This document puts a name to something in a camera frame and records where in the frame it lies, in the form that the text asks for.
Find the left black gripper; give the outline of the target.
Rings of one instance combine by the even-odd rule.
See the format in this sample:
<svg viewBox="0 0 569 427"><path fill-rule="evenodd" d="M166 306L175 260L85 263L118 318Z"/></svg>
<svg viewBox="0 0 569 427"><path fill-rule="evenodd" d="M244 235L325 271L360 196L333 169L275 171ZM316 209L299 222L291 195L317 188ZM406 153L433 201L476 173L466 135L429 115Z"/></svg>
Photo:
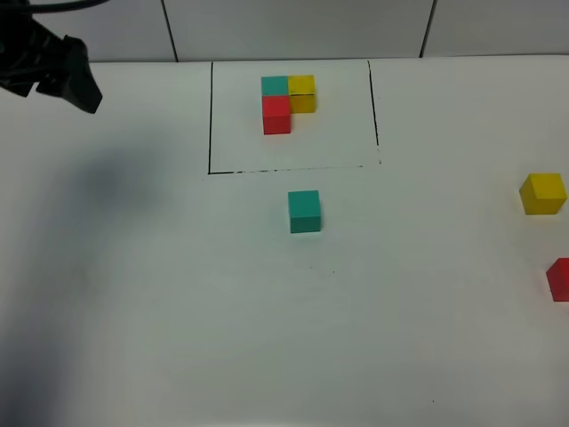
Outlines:
<svg viewBox="0 0 569 427"><path fill-rule="evenodd" d="M21 97L36 88L90 114L102 101L85 43L20 14L1 15L1 87Z"/></svg>

